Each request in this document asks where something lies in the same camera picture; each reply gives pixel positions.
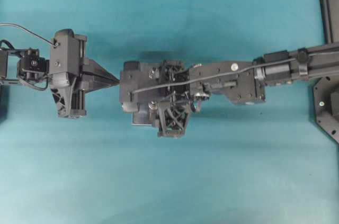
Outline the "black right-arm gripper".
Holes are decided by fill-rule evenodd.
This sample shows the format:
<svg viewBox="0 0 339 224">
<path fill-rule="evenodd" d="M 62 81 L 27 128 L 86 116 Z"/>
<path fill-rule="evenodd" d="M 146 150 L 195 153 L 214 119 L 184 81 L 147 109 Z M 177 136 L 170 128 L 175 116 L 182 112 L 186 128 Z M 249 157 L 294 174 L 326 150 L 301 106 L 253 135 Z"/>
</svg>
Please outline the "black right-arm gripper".
<svg viewBox="0 0 339 224">
<path fill-rule="evenodd" d="M 181 83 L 189 80 L 189 70 L 181 61 L 165 60 L 159 67 L 160 84 Z M 160 99 L 149 102 L 157 109 L 149 111 L 153 127 L 158 128 L 159 137 L 181 137 L 192 113 L 200 112 L 202 101 L 209 99 L 208 94 L 194 96 L 189 85 L 165 86 L 158 89 Z"/>
</svg>

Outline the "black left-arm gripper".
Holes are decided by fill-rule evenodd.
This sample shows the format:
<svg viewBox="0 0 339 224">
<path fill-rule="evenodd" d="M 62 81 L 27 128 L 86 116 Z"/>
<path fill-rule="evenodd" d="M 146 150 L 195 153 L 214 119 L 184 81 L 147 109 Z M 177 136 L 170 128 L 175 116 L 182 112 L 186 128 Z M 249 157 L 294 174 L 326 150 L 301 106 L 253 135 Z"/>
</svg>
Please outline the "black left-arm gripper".
<svg viewBox="0 0 339 224">
<path fill-rule="evenodd" d="M 84 58 L 84 74 L 81 76 L 81 61 L 84 57 L 87 37 L 75 34 L 80 44 L 79 74 L 49 72 L 49 87 L 60 118 L 77 119 L 86 115 L 84 93 L 119 85 L 120 81 L 93 59 Z"/>
</svg>

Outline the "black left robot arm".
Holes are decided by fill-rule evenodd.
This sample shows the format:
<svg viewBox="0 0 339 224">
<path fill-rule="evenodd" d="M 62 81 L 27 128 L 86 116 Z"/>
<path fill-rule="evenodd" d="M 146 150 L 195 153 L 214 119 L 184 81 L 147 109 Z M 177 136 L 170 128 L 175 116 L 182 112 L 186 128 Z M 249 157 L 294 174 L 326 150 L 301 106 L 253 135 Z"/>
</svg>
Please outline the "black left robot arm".
<svg viewBox="0 0 339 224">
<path fill-rule="evenodd" d="M 87 37 L 71 29 L 58 31 L 50 58 L 38 49 L 1 48 L 1 85 L 24 85 L 37 91 L 51 90 L 60 118 L 86 115 L 88 92 L 116 86 L 119 80 L 85 54 Z"/>
</svg>

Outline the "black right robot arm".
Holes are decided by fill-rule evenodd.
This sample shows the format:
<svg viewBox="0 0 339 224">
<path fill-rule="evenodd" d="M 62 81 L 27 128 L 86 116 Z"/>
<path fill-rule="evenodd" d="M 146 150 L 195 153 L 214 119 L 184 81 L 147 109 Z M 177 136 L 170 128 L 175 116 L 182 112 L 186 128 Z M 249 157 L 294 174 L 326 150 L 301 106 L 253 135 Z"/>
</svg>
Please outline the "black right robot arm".
<svg viewBox="0 0 339 224">
<path fill-rule="evenodd" d="M 139 107 L 159 136 L 184 135 L 188 119 L 211 95 L 232 104 L 264 103 L 265 88 L 316 80 L 313 87 L 315 119 L 338 139 L 338 43 L 267 53 L 253 61 L 222 61 L 184 68 L 164 61 L 147 70 L 150 91 Z"/>
</svg>

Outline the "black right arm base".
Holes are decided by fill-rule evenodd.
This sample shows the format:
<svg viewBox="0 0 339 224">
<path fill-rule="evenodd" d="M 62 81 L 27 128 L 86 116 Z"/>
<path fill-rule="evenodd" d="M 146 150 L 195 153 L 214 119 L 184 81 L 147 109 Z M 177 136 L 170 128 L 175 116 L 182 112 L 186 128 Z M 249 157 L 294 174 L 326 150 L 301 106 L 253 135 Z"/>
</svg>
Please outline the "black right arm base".
<svg viewBox="0 0 339 224">
<path fill-rule="evenodd" d="M 325 44 L 318 48 L 314 61 L 313 87 L 317 125 L 338 142 L 338 0 L 320 0 Z"/>
</svg>

